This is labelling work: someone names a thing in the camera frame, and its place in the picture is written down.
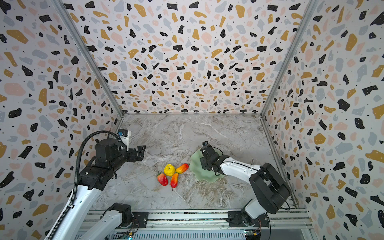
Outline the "orange red fake mango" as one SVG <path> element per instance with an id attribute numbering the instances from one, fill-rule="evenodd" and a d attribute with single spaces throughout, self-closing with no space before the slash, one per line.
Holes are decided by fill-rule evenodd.
<path id="1" fill-rule="evenodd" d="M 184 173 L 185 171 L 187 171 L 189 169 L 189 165 L 188 164 L 182 164 L 180 167 L 178 167 L 176 169 L 176 173 L 178 174 L 182 174 Z"/>

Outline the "red yellow fake pepper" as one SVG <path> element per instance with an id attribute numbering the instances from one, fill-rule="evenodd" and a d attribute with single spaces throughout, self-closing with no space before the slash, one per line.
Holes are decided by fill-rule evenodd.
<path id="1" fill-rule="evenodd" d="M 174 189 L 178 186 L 179 174 L 174 173 L 171 178 L 171 188 Z"/>

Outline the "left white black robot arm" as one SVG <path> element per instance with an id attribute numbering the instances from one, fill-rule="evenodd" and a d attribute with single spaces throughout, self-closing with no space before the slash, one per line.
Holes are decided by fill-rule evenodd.
<path id="1" fill-rule="evenodd" d="M 96 144 L 95 150 L 96 155 L 75 174 L 70 199 L 46 236 L 47 240 L 73 240 L 107 183 L 126 162 L 142 161 L 146 146 L 129 149 L 122 140 L 104 139 Z"/>

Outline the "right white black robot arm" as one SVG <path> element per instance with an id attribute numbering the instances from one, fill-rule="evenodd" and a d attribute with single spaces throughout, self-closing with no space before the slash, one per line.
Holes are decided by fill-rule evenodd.
<path id="1" fill-rule="evenodd" d="M 202 169 L 216 176 L 232 176 L 251 185 L 256 198 L 250 200 L 237 217 L 229 216 L 228 222 L 254 226 L 265 214 L 276 214 L 291 196 L 287 182 L 269 163 L 261 166 L 239 162 L 232 157 L 219 154 L 207 141 L 202 143 L 200 158 Z"/>

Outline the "red fake strawberry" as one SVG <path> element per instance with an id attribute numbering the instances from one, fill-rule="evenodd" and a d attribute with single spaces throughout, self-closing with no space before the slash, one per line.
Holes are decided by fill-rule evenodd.
<path id="1" fill-rule="evenodd" d="M 168 178 L 164 173 L 157 175 L 157 180 L 162 186 L 167 186 L 169 184 Z"/>

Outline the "yellow fake apple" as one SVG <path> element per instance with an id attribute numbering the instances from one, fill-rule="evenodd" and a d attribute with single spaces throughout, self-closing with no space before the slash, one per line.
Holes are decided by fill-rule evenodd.
<path id="1" fill-rule="evenodd" d="M 166 165 L 164 168 L 164 174 L 168 177 L 172 177 L 175 172 L 176 168 L 171 164 Z"/>

